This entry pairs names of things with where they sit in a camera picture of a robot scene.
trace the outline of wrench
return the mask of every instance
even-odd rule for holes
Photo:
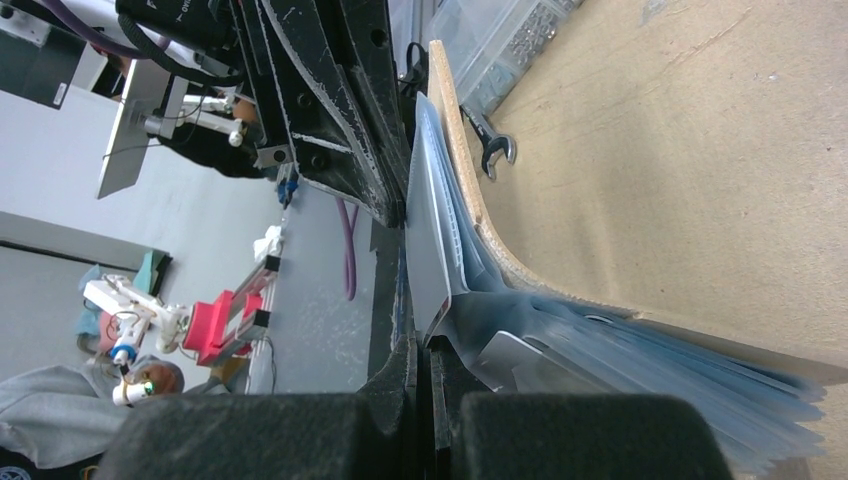
[[[483,144],[483,172],[488,175],[491,180],[495,179],[495,160],[500,156],[499,151],[506,155],[506,161],[510,164],[515,163],[515,140],[509,135],[502,135],[492,128],[489,119],[482,113],[475,112],[465,106],[460,106],[460,110],[471,122],[474,132],[480,138],[480,143]]]

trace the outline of metal bracket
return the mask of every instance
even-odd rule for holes
[[[271,313],[266,310],[256,310],[251,313],[232,332],[224,336],[221,353],[212,362],[212,366],[223,365],[250,342],[261,340],[265,336],[265,331],[268,329],[270,318]]]
[[[241,5],[253,50],[245,58],[255,67],[248,76],[266,131],[273,125],[288,132],[305,181],[362,206],[385,226],[401,226],[410,148],[398,112],[386,3]],[[270,110],[275,113],[265,115]],[[279,144],[269,140],[265,147]]]
[[[275,165],[282,165],[292,162],[291,147],[289,145],[279,145],[276,147],[257,148],[256,149],[256,167],[266,168]]]

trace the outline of table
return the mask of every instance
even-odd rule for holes
[[[354,231],[357,292],[348,302],[334,197],[301,183],[284,219],[285,245],[268,328],[276,385],[272,348],[257,342],[247,393],[272,388],[276,393],[354,392],[391,352],[400,232],[360,212]]]

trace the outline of gray wall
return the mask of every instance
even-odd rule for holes
[[[71,87],[59,111],[5,92],[0,109],[15,112],[0,116],[0,211],[168,251],[162,230],[207,172],[152,148],[137,186],[97,200],[116,102]]]
[[[76,347],[84,263],[0,247],[0,381],[88,357]]]
[[[143,245],[6,212],[0,212],[0,241],[130,271],[141,267],[144,254],[150,250]]]

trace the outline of gray hoodie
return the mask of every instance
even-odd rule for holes
[[[140,358],[133,370],[157,362],[179,372],[152,356]],[[0,382],[0,447],[26,456],[39,469],[103,453],[131,412],[112,403],[118,383],[117,369],[102,363],[47,367]]]

